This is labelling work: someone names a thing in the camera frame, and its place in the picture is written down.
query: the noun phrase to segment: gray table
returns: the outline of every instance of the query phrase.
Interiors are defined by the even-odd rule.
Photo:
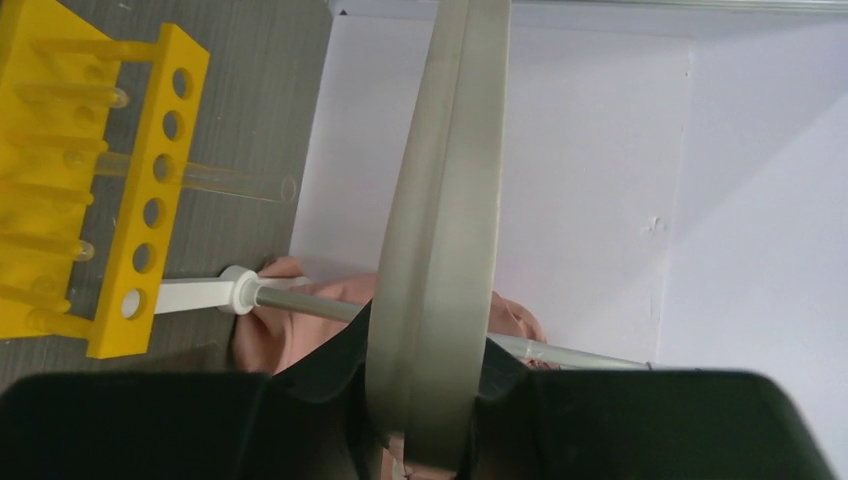
[[[298,185],[309,144],[332,17],[323,0],[63,0],[115,39],[153,42],[174,22],[211,54],[192,143],[193,161],[282,177]],[[106,141],[129,153],[149,65],[128,64],[118,86],[130,105],[112,112]],[[79,264],[68,298],[72,313],[92,318],[114,232],[123,182],[98,178],[82,238],[95,258]],[[214,276],[231,264],[260,267],[288,251],[297,202],[273,204],[184,191],[166,278]],[[233,318],[213,310],[157,316],[149,353],[180,368],[222,363]],[[93,360],[85,342],[60,337],[0,342],[0,389],[21,376],[138,364],[139,357]],[[173,354],[192,351],[188,355]]]

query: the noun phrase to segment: metal rod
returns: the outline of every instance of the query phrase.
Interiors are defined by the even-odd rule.
[[[362,307],[350,303],[265,286],[256,289],[255,302],[256,305],[305,313],[345,323],[351,322],[362,310]],[[497,333],[489,333],[488,337],[518,358],[539,360],[565,368],[619,370],[650,370],[652,368],[647,363],[555,347],[526,338]]]

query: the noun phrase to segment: test tube rack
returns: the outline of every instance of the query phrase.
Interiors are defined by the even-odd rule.
[[[109,148],[109,108],[121,100],[121,62],[152,68],[97,311],[87,319],[68,313],[65,293],[74,262],[93,254],[79,235],[97,157]],[[81,338],[94,358],[147,351],[208,62],[174,24],[163,24],[155,43],[118,41],[56,0],[3,1],[0,338]],[[122,311],[127,298],[133,312]]]

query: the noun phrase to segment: white backdrop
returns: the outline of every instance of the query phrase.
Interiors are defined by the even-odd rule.
[[[605,12],[513,28],[496,288],[557,345],[768,374],[848,477],[848,24]],[[291,246],[317,279],[376,269],[431,28],[336,18]]]

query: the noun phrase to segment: black plastic object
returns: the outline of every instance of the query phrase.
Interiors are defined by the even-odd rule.
[[[369,308],[273,378],[31,377],[0,398],[9,478],[377,479]],[[460,479],[831,479],[765,378],[533,371],[489,342]]]

